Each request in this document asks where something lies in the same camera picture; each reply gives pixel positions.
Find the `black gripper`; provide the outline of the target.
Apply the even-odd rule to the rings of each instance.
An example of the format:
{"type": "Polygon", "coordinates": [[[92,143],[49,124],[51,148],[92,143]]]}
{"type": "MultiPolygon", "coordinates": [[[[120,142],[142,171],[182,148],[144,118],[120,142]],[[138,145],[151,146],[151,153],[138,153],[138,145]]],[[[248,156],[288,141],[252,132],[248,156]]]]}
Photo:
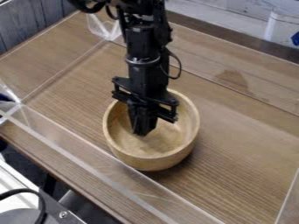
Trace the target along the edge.
{"type": "Polygon", "coordinates": [[[113,77],[112,97],[127,104],[132,131],[147,135],[156,127],[158,119],[178,121],[179,100],[167,90],[170,79],[170,57],[152,60],[125,59],[128,77],[113,77]]]}

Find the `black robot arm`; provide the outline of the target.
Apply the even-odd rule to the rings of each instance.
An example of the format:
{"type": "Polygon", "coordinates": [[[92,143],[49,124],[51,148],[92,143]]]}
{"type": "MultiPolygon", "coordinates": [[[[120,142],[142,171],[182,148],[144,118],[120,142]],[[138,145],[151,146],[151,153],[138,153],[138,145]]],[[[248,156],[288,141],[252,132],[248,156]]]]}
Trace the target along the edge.
{"type": "Polygon", "coordinates": [[[68,0],[73,7],[88,14],[105,11],[120,24],[127,52],[127,77],[113,77],[112,97],[127,105],[132,132],[146,136],[160,119],[178,121],[179,100],[167,90],[170,75],[167,49],[172,41],[164,0],[68,0]]]}

